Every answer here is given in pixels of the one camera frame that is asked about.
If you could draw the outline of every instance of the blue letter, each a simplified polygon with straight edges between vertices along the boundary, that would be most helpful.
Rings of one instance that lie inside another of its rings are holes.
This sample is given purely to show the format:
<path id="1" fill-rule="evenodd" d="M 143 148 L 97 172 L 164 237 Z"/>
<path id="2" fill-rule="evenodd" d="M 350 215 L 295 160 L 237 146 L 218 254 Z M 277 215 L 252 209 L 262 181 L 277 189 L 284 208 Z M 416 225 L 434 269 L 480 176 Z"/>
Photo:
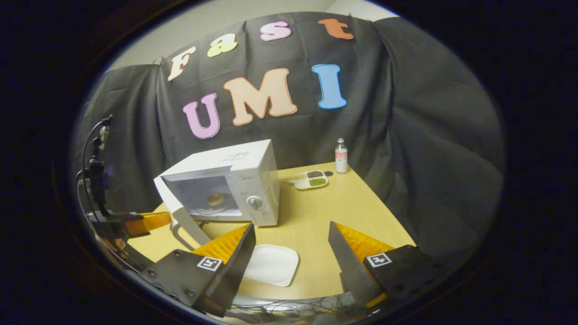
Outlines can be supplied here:
<path id="1" fill-rule="evenodd" d="M 347 101 L 341 97 L 339 80 L 337 74 L 341 68 L 335 64 L 314 65 L 311 70 L 319 76 L 321 83 L 321 95 L 323 98 L 319 102 L 319 107 L 323 109 L 342 108 L 347 105 Z"/>

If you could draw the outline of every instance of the wire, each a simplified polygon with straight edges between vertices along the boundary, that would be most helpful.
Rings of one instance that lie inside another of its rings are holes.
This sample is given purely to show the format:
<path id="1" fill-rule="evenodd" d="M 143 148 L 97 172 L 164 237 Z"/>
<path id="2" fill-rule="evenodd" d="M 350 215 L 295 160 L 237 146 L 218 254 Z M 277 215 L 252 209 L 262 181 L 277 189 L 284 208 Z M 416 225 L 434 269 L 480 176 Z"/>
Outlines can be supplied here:
<path id="1" fill-rule="evenodd" d="M 275 309 L 278 307 L 282 307 L 282 308 L 291 308 L 294 311 L 297 312 L 297 317 L 299 317 L 301 315 L 301 312 L 299 311 L 299 309 L 295 308 L 295 307 L 291 307 L 291 306 L 285 306 L 285 305 L 277 305 L 275 307 L 273 307 L 273 309 L 271 311 L 269 311 L 271 313 L 271 315 L 273 315 L 273 313 L 275 312 Z M 287 314 L 285 314 L 285 312 L 289 312 L 288 310 L 283 310 L 283 311 L 278 311 L 279 313 L 282 313 L 285 316 L 288 316 Z"/>
<path id="2" fill-rule="evenodd" d="M 336 297 L 336 300 L 337 300 L 337 308 L 343 307 L 343 303 L 341 302 L 341 296 L 343 296 L 343 293 L 340 293 L 340 294 Z"/>
<path id="3" fill-rule="evenodd" d="M 90 130 L 90 133 L 88 133 L 88 137 L 87 137 L 87 139 L 86 139 L 86 142 L 84 143 L 84 149 L 82 150 L 82 166 L 81 166 L 81 170 L 76 174 L 76 177 L 77 177 L 77 178 L 78 178 L 78 175 L 79 175 L 79 174 L 82 174 L 82 181 L 83 181 L 83 183 L 84 183 L 84 193 L 86 194 L 86 198 L 87 198 L 87 201 L 88 201 L 88 206 L 90 207 L 90 211 L 91 211 L 92 214 L 94 215 L 94 218 L 95 218 L 98 222 L 102 222 L 102 221 L 99 219 L 96 211 L 95 211 L 94 208 L 92 207 L 92 203 L 91 203 L 91 200 L 90 200 L 90 196 L 88 195 L 88 188 L 87 188 L 87 186 L 86 186 L 86 175 L 85 175 L 85 173 L 84 173 L 84 166 L 86 165 L 86 160 L 85 160 L 85 157 L 86 157 L 86 148 L 88 147 L 88 143 L 90 142 L 90 137 L 92 136 L 92 133 L 94 133 L 94 131 L 95 131 L 100 125 L 104 124 L 105 122 L 106 122 L 106 123 L 109 123 L 111 118 L 112 118 L 112 114 L 111 114 L 109 117 L 107 117 L 107 118 L 101 120 L 100 122 L 96 123 L 96 125 L 94 125 L 94 127 L 92 128 L 92 130 Z M 87 219 L 89 225 L 91 226 L 91 228 L 92 228 L 92 229 L 95 231 L 95 233 L 96 233 L 96 229 L 94 229 L 94 227 L 92 226 L 92 223 L 90 222 L 90 220 L 89 220 L 87 217 L 86 217 L 86 219 Z M 130 268 L 132 268 L 132 269 L 134 269 L 134 270 L 136 271 L 136 269 L 135 269 L 133 266 L 131 266 L 128 262 L 126 262 L 126 261 L 124 260 L 124 258 L 122 258 L 122 257 L 120 256 L 120 254 L 122 254 L 122 253 L 124 253 L 124 254 L 126 255 L 127 259 L 130 259 L 135 265 L 138 265 L 139 267 L 141 267 L 141 268 L 144 269 L 144 267 L 143 267 L 142 265 L 140 265 L 139 263 L 137 263 L 135 260 L 133 260 L 127 252 L 123 251 L 118 245 L 116 245 L 116 243 L 114 242 L 114 239 L 113 239 L 113 240 L 108 239 L 108 241 L 109 241 L 110 244 L 117 250 L 117 254 L 115 254 L 115 252 L 114 252 L 110 247 L 107 246 L 107 248 L 109 249 L 109 251 L 111 251 L 111 253 L 113 253 L 114 255 L 116 255 L 124 264 L 126 264 L 127 266 L 129 266 Z"/>
<path id="4" fill-rule="evenodd" d="M 97 213 L 94 211 L 94 208 L 92 207 L 92 203 L 90 202 L 90 196 L 88 195 L 88 189 L 86 187 L 86 175 L 84 173 L 84 166 L 85 166 L 85 156 L 86 156 L 86 147 L 88 147 L 88 143 L 90 142 L 90 137 L 92 136 L 92 133 L 94 132 L 94 130 L 96 130 L 99 126 L 101 126 L 101 124 L 105 121 L 102 120 L 100 122 L 98 122 L 90 131 L 90 133 L 88 134 L 88 137 L 86 139 L 86 142 L 84 143 L 84 150 L 82 150 L 82 166 L 81 166 L 81 170 L 82 172 L 82 181 L 84 183 L 84 192 L 86 193 L 86 198 L 88 199 L 88 206 L 90 207 L 90 210 L 92 211 L 92 213 L 94 214 L 94 217 L 96 218 L 97 221 L 101 222 L 101 220 L 98 219 Z"/>
<path id="5" fill-rule="evenodd" d="M 343 303 L 340 300 L 342 295 L 343 294 L 340 294 L 339 296 L 337 296 L 338 308 L 343 307 Z M 326 298 L 327 297 L 321 297 L 319 300 L 314 300 L 314 301 L 309 301 L 309 302 L 302 302 L 303 299 L 300 299 L 300 300 L 288 300 L 288 299 L 286 299 L 286 300 L 277 300 L 277 301 L 270 302 L 268 304 L 261 304 L 261 305 L 233 305 L 233 308 L 247 309 L 247 310 L 251 310 L 251 311 L 255 311 L 256 308 L 261 308 L 261 309 L 264 308 L 264 312 L 266 314 L 266 312 L 268 311 L 266 308 L 269 306 L 273 306 L 273 309 L 271 311 L 269 311 L 270 313 L 275 311 L 275 309 L 278 307 L 292 308 L 299 313 L 300 312 L 299 309 L 297 309 L 293 306 L 287 305 L 287 304 L 299 304 L 299 305 L 307 305 L 307 306 L 309 306 L 309 308 L 311 308 L 315 312 L 326 312 L 326 311 L 336 312 L 337 309 L 335 308 L 335 305 L 332 302 L 324 301 L 324 299 L 326 299 Z M 323 306 L 323 303 L 330 304 L 331 307 Z"/>
<path id="6" fill-rule="evenodd" d="M 78 205 L 80 206 L 80 210 L 82 211 L 82 215 L 86 215 L 86 212 L 84 211 L 84 207 L 82 206 L 82 200 L 80 199 L 80 191 L 79 191 L 79 189 L 78 189 L 78 188 L 80 187 L 80 180 L 78 179 L 78 176 L 80 176 L 80 174 L 81 174 L 82 172 L 83 172 L 82 170 L 79 171 L 79 172 L 76 174 L 76 178 L 75 178 L 75 182 L 76 182 L 76 198 L 78 199 Z"/>

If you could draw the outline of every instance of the wooden table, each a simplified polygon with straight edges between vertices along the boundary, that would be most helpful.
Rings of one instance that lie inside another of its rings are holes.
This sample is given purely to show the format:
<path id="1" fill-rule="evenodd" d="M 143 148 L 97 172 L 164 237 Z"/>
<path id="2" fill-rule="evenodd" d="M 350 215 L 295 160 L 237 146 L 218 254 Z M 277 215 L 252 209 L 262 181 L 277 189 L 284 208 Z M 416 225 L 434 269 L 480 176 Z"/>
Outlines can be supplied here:
<path id="1" fill-rule="evenodd" d="M 306 191 L 285 182 L 299 172 L 319 169 L 334 174 L 329 185 Z M 256 227 L 257 245 L 270 244 L 295 250 L 299 265 L 292 283 L 279 287 L 243 278 L 239 294 L 272 299 L 303 299 L 342 293 L 340 268 L 328 242 L 329 222 L 335 221 L 395 248 L 415 245 L 405 229 L 365 182 L 349 168 L 346 174 L 335 172 L 335 163 L 279 171 L 281 182 L 279 224 Z M 155 212 L 166 211 L 164 204 Z M 203 227 L 209 238 L 217 238 L 246 222 L 211 222 Z M 193 247 L 199 245 L 183 230 L 179 234 Z M 130 239 L 135 249 L 158 261 L 174 249 L 186 248 L 171 234 L 169 226 L 153 230 L 149 236 Z"/>

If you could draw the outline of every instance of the plastic bottle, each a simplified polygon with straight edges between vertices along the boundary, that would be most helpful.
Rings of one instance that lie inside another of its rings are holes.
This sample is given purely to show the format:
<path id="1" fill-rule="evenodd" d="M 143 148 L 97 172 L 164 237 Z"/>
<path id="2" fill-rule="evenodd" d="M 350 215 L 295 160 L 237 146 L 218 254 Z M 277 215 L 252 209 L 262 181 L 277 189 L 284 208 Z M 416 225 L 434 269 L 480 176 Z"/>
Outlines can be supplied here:
<path id="1" fill-rule="evenodd" d="M 347 172 L 347 148 L 343 144 L 343 138 L 337 140 L 335 147 L 335 171 L 341 174 Z"/>

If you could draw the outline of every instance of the microwave dial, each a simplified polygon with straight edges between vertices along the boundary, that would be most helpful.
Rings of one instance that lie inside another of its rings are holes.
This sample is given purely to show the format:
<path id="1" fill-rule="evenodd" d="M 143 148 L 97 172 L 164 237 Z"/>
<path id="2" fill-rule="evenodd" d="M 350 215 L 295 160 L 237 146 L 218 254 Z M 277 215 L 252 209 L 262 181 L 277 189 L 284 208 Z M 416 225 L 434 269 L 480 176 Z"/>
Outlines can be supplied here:
<path id="1" fill-rule="evenodd" d="M 252 207 L 255 211 L 261 209 L 263 206 L 263 201 L 258 197 L 250 197 L 247 199 L 247 204 Z"/>

